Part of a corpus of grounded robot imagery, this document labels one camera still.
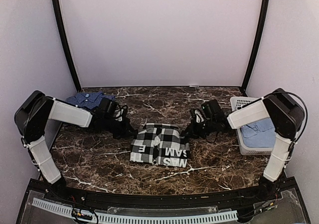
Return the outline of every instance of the black metal pole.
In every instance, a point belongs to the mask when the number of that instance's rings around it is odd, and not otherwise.
[[[261,9],[260,9],[260,15],[259,15],[259,20],[258,20],[257,31],[256,31],[256,35],[255,35],[255,41],[254,41],[253,49],[252,49],[251,54],[250,54],[250,58],[249,58],[246,74],[244,77],[244,81],[243,81],[243,84],[241,86],[241,90],[243,92],[246,92],[251,74],[252,74],[253,69],[254,69],[261,37],[263,34],[263,30],[264,30],[268,2],[269,2],[269,0],[262,0],[262,3],[261,3]]]
[[[60,39],[61,39],[62,47],[64,50],[64,55],[65,55],[66,61],[68,63],[68,67],[69,67],[75,88],[77,91],[80,91],[81,85],[80,85],[80,81],[79,81],[78,75],[77,75],[76,70],[75,70],[75,66],[74,66],[73,59],[72,59],[71,52],[70,52],[69,43],[68,43],[68,40],[66,38],[60,3],[59,3],[59,0],[52,0],[52,3],[53,3],[56,24],[58,26],[58,30],[60,33]]]

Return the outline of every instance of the clothing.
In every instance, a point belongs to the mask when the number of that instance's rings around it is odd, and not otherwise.
[[[241,133],[247,147],[272,148],[275,145],[275,127],[270,118],[241,127]]]
[[[114,100],[115,96],[109,96],[103,94],[102,91],[95,93],[77,93],[75,96],[67,98],[65,101],[71,105],[83,108],[86,107],[90,110],[99,106],[102,98],[108,98]]]
[[[180,136],[178,127],[147,123],[131,143],[130,161],[173,167],[186,167],[190,157],[188,138]]]

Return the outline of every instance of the collar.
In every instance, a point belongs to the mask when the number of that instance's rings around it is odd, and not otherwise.
[[[79,103],[82,103],[85,100],[89,100],[90,102],[94,102],[99,96],[102,96],[103,92],[94,92],[94,93],[77,93],[75,98]]]

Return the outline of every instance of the brown marble table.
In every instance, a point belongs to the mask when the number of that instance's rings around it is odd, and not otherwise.
[[[217,99],[229,113],[229,99],[241,96],[238,88],[229,87],[90,88],[83,91],[116,95],[117,102],[129,106],[128,117],[135,128],[141,128],[146,122],[162,122],[184,129],[189,124],[191,108]],[[235,131],[220,134],[215,144],[191,139],[191,159],[186,168],[130,162],[131,141],[132,138],[116,140],[108,132],[92,133],[64,124],[51,153],[68,186],[120,194],[198,194],[255,186],[267,164],[265,156],[240,154]]]

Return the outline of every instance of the laundry basket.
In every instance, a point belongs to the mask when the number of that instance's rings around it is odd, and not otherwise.
[[[239,107],[255,101],[257,98],[237,96],[230,98],[230,104],[233,111],[237,110]],[[273,148],[262,148],[262,147],[247,147],[244,144],[243,135],[240,128],[236,129],[237,138],[239,143],[239,150],[242,155],[270,155]]]

